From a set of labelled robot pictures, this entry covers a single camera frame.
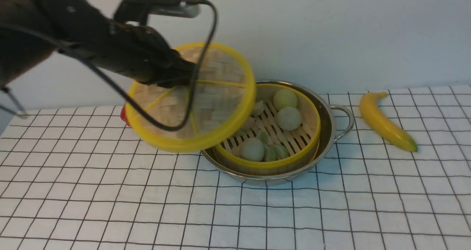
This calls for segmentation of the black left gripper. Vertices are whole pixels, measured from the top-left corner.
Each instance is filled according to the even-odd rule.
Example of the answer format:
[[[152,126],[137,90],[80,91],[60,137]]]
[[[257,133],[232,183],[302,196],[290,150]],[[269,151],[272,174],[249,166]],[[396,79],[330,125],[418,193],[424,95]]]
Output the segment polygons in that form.
[[[111,20],[87,0],[1,0],[1,24],[51,37],[95,67],[145,85],[189,85],[195,67],[155,29]]]

